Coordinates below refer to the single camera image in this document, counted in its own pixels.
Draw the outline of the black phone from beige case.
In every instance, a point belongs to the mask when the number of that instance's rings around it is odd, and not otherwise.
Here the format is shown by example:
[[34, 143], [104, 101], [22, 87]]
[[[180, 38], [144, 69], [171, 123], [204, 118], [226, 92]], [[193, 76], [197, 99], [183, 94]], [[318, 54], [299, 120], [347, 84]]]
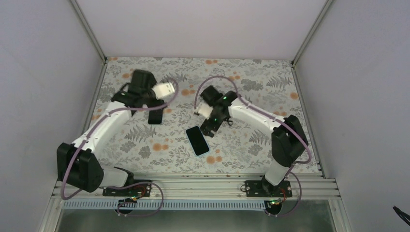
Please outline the black phone from beige case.
[[148, 124], [159, 125], [162, 123], [162, 119], [163, 119], [163, 108], [149, 111]]

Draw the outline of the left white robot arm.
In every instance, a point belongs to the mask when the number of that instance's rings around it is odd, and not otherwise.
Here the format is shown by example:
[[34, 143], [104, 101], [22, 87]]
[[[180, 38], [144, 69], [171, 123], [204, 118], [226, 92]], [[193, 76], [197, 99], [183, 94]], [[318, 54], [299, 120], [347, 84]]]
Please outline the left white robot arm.
[[148, 122], [160, 124], [164, 98], [174, 96], [170, 82], [157, 82], [153, 73], [135, 70], [131, 81], [116, 92], [106, 110], [90, 128], [72, 143], [57, 148], [58, 180], [86, 192], [115, 187], [123, 196], [134, 191], [133, 173], [119, 167], [103, 167], [97, 156], [104, 146], [137, 111], [148, 111]]

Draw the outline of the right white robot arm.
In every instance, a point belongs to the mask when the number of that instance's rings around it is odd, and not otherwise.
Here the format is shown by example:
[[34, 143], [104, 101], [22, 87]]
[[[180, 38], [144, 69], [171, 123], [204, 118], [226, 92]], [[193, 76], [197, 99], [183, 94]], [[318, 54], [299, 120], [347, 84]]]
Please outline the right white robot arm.
[[203, 135], [213, 137], [224, 121], [233, 118], [253, 126], [271, 139], [274, 160], [263, 176], [262, 191], [268, 197], [275, 196], [280, 191], [280, 183], [308, 146], [299, 119], [294, 115], [277, 118], [240, 98], [236, 92], [222, 94], [213, 86], [208, 86], [200, 96], [204, 102], [196, 108], [195, 114], [205, 117], [200, 126]]

